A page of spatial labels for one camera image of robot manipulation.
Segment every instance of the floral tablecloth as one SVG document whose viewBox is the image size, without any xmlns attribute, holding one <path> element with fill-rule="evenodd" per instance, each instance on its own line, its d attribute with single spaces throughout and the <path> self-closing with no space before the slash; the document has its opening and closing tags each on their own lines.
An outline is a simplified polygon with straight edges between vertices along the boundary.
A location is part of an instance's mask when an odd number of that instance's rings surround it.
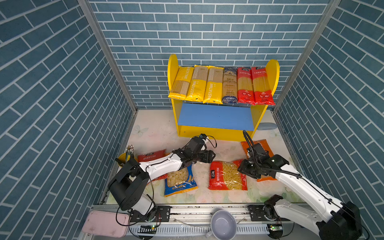
<svg viewBox="0 0 384 240">
<path fill-rule="evenodd" d="M 267 111 L 262 122 L 274 122 Z M 287 147 L 278 131 L 257 131 L 253 140 L 266 139 L 274 154 L 279 154 L 291 164 L 292 159 Z M 184 146 L 189 138 L 179 137 L 172 110 L 140 110 L 138 112 L 128 144 L 134 145 L 135 155 L 166 149 L 167 152 Z M 217 141 L 217 148 L 207 146 L 216 154 L 215 161 L 231 162 L 246 157 L 241 144 L 232 141 Z M 276 180 L 257 182 L 247 177 L 248 190 L 209 190 L 210 164 L 198 162 L 192 166 L 194 179 L 198 189 L 164 197 L 165 180 L 156 180 L 154 186 L 154 201 L 158 204 L 196 204 L 196 203 L 247 203 L 264 202 L 274 194 L 281 195 L 290 202 L 303 202 L 291 189 Z M 147 185 L 145 194 L 152 196 L 152 187 Z M 108 197 L 107 204 L 116 204 L 112 195 Z"/>
</svg>

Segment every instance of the blue shelf board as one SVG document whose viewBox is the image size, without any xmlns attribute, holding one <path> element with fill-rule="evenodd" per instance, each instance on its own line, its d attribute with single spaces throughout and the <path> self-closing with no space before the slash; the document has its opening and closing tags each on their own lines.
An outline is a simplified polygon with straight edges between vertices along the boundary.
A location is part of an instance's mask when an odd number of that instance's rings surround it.
<svg viewBox="0 0 384 240">
<path fill-rule="evenodd" d="M 178 125 L 253 131 L 250 108 L 183 103 Z"/>
</svg>

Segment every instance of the gray oval object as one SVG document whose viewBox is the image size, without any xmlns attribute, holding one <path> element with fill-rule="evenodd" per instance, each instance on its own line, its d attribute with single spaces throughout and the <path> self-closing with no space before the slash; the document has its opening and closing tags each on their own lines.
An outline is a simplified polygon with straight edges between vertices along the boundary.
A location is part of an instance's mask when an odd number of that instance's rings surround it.
<svg viewBox="0 0 384 240">
<path fill-rule="evenodd" d="M 259 126 L 257 126 L 257 130 L 272 130 L 277 128 L 277 125 L 273 122 L 261 122 Z"/>
<path fill-rule="evenodd" d="M 237 232 L 237 223 L 233 215 L 225 210 L 215 212 L 211 219 L 211 231 L 205 236 L 214 235 L 218 240 L 231 240 Z"/>
</svg>

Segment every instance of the brick wall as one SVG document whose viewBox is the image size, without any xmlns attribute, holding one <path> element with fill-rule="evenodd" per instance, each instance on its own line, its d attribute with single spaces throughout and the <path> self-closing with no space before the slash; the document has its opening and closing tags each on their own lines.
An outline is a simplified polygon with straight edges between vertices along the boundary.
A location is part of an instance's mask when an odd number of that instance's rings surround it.
<svg viewBox="0 0 384 240">
<path fill-rule="evenodd" d="M 281 66 L 278 97 L 329 0 L 91 0 L 139 108 L 171 108 L 167 64 Z"/>
<path fill-rule="evenodd" d="M 131 115 L 76 0 L 0 1 L 0 239 L 77 238 Z"/>
<path fill-rule="evenodd" d="M 342 0 L 277 112 L 308 178 L 356 204 L 376 239 L 384 233 L 383 12 L 381 0 Z"/>
</svg>

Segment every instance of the pink case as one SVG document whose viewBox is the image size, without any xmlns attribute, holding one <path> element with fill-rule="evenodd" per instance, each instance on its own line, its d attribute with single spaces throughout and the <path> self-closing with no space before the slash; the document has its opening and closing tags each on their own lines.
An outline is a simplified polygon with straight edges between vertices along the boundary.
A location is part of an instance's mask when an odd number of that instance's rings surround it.
<svg viewBox="0 0 384 240">
<path fill-rule="evenodd" d="M 127 214 L 118 214 L 118 221 L 127 225 L 129 216 Z M 127 230 L 128 227 L 121 226 L 116 222 L 116 213 L 101 211 L 90 212 L 82 229 L 85 233 L 108 237 L 123 237 Z"/>
</svg>

